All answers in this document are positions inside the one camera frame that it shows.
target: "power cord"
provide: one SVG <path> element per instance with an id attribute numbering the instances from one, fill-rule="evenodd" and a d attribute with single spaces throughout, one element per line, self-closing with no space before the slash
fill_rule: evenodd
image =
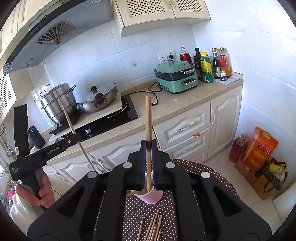
<path id="1" fill-rule="evenodd" d="M 153 91 L 153 90 L 150 89 L 153 85 L 151 85 L 151 86 L 148 88 L 149 91 L 136 91 L 136 92 L 133 92 L 133 93 L 130 93 L 130 94 L 124 95 L 124 96 L 122 96 L 122 97 L 125 97 L 125 96 L 128 96 L 128 95 L 131 95 L 131 94 L 135 94 L 135 93 L 140 93 L 140 92 L 151 93 L 151 94 L 153 94 L 153 95 L 155 96 L 155 98 L 156 98 L 156 103 L 152 103 L 151 105 L 152 105 L 152 106 L 155 106 L 155 105 L 158 104 L 158 98 L 157 98 L 157 96 L 156 96 L 155 93 L 161 92 L 161 91 L 162 91 L 162 88 L 160 88 L 160 90 L 158 90 L 158 91 Z"/>

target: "cutting board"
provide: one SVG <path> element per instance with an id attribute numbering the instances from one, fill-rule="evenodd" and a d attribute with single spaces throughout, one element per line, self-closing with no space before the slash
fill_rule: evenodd
<path id="1" fill-rule="evenodd" d="M 82 114 L 79 116 L 77 123 L 75 125 L 73 125 L 74 130 L 78 129 L 79 127 L 82 127 L 88 123 L 91 123 L 99 118 L 102 118 L 106 115 L 109 115 L 117 110 L 120 110 L 122 108 L 121 106 L 121 93 L 118 90 L 117 92 L 117 96 L 115 98 L 115 101 L 113 101 L 109 106 L 107 106 L 106 108 L 99 110 L 97 112 L 94 113 L 85 113 L 82 112 Z M 60 137 L 63 136 L 67 133 L 71 132 L 70 127 L 59 132 L 58 134 L 55 135 L 55 137 Z"/>

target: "green bottle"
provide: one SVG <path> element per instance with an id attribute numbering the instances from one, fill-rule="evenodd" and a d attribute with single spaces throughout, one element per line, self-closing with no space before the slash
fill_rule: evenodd
<path id="1" fill-rule="evenodd" d="M 213 83 L 211 60 L 207 52 L 200 53 L 200 64 L 202 66 L 203 80 L 206 83 Z"/>

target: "paper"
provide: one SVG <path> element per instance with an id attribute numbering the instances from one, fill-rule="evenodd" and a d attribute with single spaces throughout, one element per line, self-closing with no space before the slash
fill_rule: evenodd
<path id="1" fill-rule="evenodd" d="M 229 78 L 227 78 L 226 81 L 221 81 L 220 79 L 213 79 L 214 81 L 216 82 L 219 82 L 221 84 L 224 84 L 224 85 L 229 85 L 230 83 L 236 81 L 236 80 L 239 80 L 238 77 L 235 77 L 235 76 L 230 76 Z"/>

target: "stainless steel pot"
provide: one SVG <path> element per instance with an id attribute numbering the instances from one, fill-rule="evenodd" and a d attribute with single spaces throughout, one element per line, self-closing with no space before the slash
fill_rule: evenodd
<path id="1" fill-rule="evenodd" d="M 117 95 L 116 84 L 106 84 L 99 87 L 91 87 L 91 94 L 85 100 L 79 101 L 77 106 L 83 112 L 93 113 L 110 105 Z"/>
<path id="2" fill-rule="evenodd" d="M 77 109 L 76 99 L 73 94 L 75 87 L 76 86 L 74 85 L 70 88 L 69 84 L 65 83 L 56 86 L 48 93 L 46 93 L 45 88 L 42 91 L 46 93 L 44 96 L 41 95 L 42 92 L 40 93 L 40 96 L 43 97 L 41 100 L 43 106 L 42 109 L 45 110 L 47 116 L 55 124 L 60 124 L 66 119 L 62 105 L 65 107 L 69 116 L 71 116 Z"/>

